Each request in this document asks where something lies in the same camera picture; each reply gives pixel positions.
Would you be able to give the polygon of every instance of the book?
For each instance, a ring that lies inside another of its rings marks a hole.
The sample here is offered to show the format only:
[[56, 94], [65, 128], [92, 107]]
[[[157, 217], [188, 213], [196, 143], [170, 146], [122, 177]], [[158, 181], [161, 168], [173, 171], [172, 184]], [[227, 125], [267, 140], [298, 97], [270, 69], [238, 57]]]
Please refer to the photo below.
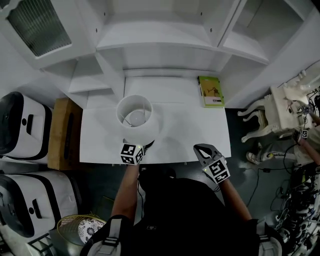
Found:
[[198, 84], [205, 108], [222, 108], [225, 106], [218, 78], [198, 76]]

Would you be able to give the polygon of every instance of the cardboard box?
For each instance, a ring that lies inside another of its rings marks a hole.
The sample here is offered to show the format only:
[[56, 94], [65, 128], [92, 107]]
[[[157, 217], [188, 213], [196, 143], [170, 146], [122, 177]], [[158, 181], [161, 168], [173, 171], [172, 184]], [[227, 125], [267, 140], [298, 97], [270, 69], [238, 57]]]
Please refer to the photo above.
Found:
[[69, 98], [55, 101], [48, 147], [48, 167], [80, 169], [80, 133], [83, 109]]

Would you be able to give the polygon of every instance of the wire basket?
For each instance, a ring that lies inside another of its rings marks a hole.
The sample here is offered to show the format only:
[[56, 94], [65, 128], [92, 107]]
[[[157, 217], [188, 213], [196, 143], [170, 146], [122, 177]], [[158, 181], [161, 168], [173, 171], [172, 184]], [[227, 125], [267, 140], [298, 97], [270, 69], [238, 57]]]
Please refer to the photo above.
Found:
[[106, 221], [98, 218], [96, 215], [70, 215], [59, 220], [56, 225], [57, 232], [67, 242], [76, 246], [84, 246], [85, 243], [80, 239], [78, 234], [79, 225], [84, 220], [97, 220], [104, 224], [106, 223]]

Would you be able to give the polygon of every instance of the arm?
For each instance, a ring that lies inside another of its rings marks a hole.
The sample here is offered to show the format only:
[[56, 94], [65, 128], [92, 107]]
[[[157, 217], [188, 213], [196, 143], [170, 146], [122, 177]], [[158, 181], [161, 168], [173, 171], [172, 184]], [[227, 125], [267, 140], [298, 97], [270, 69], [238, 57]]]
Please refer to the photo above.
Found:
[[316, 125], [320, 125], [320, 117], [317, 116], [315, 113], [310, 112], [310, 116], [312, 117], [312, 120], [316, 123]]
[[315, 162], [317, 166], [320, 166], [320, 154], [306, 141], [304, 138], [299, 140], [299, 144], [304, 148], [309, 157]]
[[124, 215], [135, 221], [138, 175], [139, 165], [128, 165], [114, 200], [111, 217]]
[[219, 183], [225, 206], [234, 211], [236, 215], [243, 221], [249, 221], [252, 219], [248, 208], [242, 201], [240, 195], [236, 191], [235, 187], [231, 184], [227, 178]]

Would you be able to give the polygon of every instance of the white lamp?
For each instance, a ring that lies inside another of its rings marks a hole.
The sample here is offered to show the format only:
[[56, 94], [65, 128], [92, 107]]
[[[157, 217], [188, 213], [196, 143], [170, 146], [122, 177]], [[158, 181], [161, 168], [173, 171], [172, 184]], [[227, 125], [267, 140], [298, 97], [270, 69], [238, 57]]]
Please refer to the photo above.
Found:
[[123, 138], [130, 144], [148, 145], [159, 134], [159, 122], [149, 100], [141, 95], [124, 97], [116, 107]]

